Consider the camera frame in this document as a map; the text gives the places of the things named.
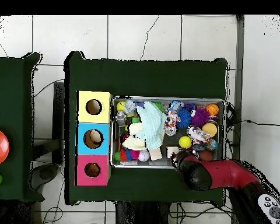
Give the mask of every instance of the light blue cloth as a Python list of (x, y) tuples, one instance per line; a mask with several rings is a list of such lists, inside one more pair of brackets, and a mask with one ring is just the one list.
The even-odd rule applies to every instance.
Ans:
[(166, 115), (149, 101), (144, 102), (144, 108), (137, 106), (137, 112), (140, 115), (143, 130), (137, 133), (136, 137), (145, 139), (148, 150), (159, 148), (163, 143)]

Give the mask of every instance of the yellow cube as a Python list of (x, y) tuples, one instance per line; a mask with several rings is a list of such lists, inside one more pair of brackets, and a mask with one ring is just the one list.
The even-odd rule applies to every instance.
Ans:
[(108, 124), (110, 122), (109, 92), (78, 91), (80, 123)]

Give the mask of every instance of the purple spiky ball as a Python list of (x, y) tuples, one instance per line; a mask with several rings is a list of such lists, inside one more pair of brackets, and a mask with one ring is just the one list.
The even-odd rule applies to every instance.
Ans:
[(195, 115), (191, 118), (191, 125), (202, 127), (205, 123), (211, 120), (211, 116), (205, 107), (197, 107)]

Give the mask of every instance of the yellow block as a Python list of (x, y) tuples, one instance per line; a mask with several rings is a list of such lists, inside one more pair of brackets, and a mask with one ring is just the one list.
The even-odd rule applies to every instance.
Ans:
[[(79, 122), (108, 124), (110, 122), (110, 100), (109, 92), (79, 91)], [(94, 103), (94, 107), (99, 106), (98, 114), (90, 114), (86, 110), (88, 106), (90, 109), (89, 102)]]

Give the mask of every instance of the green table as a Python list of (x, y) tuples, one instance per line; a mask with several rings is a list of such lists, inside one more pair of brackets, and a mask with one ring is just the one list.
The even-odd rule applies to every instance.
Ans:
[(65, 201), (213, 201), (223, 204), (223, 190), (190, 191), (170, 169), (112, 168), (108, 186), (74, 186), (76, 91), (113, 96), (225, 99), (225, 59), (206, 61), (89, 60), (71, 52), (65, 60)]
[(40, 54), (23, 58), (0, 58), (0, 131), (9, 140), (10, 150), (0, 164), (3, 182), (0, 200), (42, 201), (29, 187), (33, 154), (32, 72)]

